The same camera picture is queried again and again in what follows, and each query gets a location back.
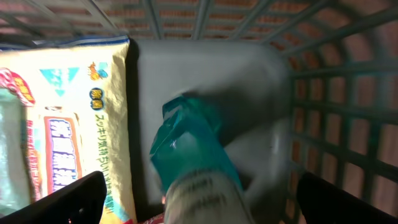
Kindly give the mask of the teal mouthwash bottle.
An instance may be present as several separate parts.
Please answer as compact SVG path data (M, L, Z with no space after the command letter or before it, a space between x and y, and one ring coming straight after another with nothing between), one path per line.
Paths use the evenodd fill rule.
M162 107L150 160L165 193L165 223L253 223L239 175L218 140L215 109L178 96Z

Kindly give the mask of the yellow wet wipes pack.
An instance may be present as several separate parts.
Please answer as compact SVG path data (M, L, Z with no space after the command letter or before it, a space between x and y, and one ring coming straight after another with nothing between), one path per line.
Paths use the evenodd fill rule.
M126 36L1 46L1 215L94 171L101 223L135 223Z

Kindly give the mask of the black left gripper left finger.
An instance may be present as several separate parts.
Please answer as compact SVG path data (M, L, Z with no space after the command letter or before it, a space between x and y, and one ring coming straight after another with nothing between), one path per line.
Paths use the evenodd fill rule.
M106 197L104 175L94 171L1 218L1 224L98 224Z

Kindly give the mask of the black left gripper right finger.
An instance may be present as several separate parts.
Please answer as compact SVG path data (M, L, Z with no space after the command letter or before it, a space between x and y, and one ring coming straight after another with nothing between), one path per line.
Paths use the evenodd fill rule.
M397 224L397 218L306 172L297 201L308 224Z

